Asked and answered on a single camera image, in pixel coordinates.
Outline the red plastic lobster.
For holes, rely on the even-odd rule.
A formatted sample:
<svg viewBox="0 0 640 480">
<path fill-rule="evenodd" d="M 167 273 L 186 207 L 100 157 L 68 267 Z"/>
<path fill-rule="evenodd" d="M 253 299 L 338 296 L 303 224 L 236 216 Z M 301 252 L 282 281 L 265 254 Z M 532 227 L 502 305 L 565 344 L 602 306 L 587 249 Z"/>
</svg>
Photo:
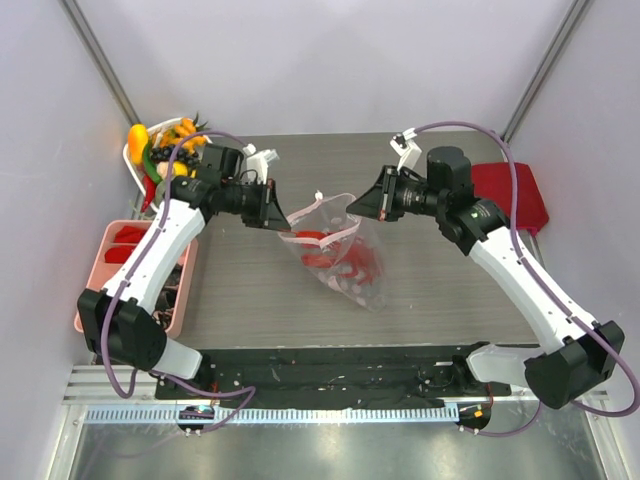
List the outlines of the red plastic lobster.
<svg viewBox="0 0 640 480">
<path fill-rule="evenodd" d="M 346 272 L 339 274 L 342 279 L 358 279 L 359 286 L 372 284 L 382 276 L 383 268 L 376 259 L 376 251 L 366 241 L 356 235 L 349 241 L 345 236 L 329 242 L 321 248 L 319 242 L 344 233 L 302 230 L 294 232 L 294 239 L 302 240 L 301 246 L 307 249 L 300 257 L 306 267 L 328 270 L 333 267 L 345 267 Z"/>
</svg>

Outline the clear zip top bag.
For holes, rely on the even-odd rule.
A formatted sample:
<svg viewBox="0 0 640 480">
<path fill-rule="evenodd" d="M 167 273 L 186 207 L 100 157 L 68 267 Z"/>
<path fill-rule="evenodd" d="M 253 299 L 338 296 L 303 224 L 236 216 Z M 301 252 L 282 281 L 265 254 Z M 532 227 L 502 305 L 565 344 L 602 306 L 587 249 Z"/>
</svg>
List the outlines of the clear zip top bag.
<svg viewBox="0 0 640 480">
<path fill-rule="evenodd" d="M 371 223 L 349 214 L 350 193 L 326 196 L 287 217 L 291 230 L 280 239 L 323 285 L 377 312 L 387 303 L 384 247 Z"/>
</svg>

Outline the beige toy garlic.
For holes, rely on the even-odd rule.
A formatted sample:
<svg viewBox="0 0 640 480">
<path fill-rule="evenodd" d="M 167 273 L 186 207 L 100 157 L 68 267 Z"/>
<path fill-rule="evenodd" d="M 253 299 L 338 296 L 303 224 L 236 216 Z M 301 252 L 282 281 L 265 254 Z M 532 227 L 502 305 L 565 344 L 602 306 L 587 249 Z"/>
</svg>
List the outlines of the beige toy garlic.
<svg viewBox="0 0 640 480">
<path fill-rule="evenodd" d="M 156 172 L 162 181 L 171 180 L 175 176 L 175 164 L 168 161 L 159 162 L 156 165 Z"/>
</svg>

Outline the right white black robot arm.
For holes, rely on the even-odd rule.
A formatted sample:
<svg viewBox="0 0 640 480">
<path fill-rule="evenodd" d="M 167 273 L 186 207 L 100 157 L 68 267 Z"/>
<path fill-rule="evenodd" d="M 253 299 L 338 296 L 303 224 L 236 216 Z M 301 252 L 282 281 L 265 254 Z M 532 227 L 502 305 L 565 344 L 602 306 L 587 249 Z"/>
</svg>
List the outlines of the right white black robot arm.
<svg viewBox="0 0 640 480">
<path fill-rule="evenodd" d="M 475 195 L 471 163 L 461 149 L 430 150 L 425 176 L 384 166 L 346 210 L 383 222 L 406 213 L 434 218 L 441 234 L 495 280 L 529 323 L 539 346 L 476 348 L 451 371 L 460 393 L 475 394 L 489 382 L 518 385 L 560 409 L 611 376 L 623 331 L 579 308 L 513 237 L 504 212 Z"/>
</svg>

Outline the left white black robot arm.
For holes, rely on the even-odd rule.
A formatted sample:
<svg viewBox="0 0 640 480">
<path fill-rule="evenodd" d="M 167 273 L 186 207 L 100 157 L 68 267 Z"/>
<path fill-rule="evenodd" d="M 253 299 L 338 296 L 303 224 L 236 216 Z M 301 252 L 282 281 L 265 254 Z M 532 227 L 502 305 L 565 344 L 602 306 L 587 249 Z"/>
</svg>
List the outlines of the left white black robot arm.
<svg viewBox="0 0 640 480">
<path fill-rule="evenodd" d="M 178 377 L 190 398 L 213 385 L 202 353 L 171 339 L 153 317 L 157 298 L 174 266 L 209 220 L 237 215 L 247 227 L 284 232 L 290 225 L 268 169 L 273 149 L 241 150 L 209 144 L 211 162 L 194 177 L 176 176 L 170 196 L 124 265 L 98 290 L 85 289 L 77 308 L 90 351 L 142 371 Z"/>
</svg>

